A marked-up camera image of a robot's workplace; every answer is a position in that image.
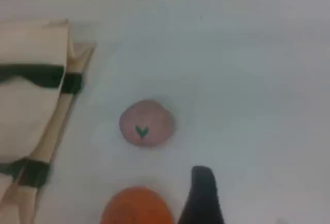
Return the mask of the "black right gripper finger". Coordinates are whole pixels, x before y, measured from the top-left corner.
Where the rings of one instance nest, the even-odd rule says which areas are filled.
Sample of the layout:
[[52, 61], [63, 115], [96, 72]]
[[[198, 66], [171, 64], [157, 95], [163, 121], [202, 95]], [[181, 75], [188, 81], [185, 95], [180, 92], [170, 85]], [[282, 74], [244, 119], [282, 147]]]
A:
[[178, 223], [225, 223], [216, 179], [209, 167], [198, 165], [192, 168], [189, 195]]

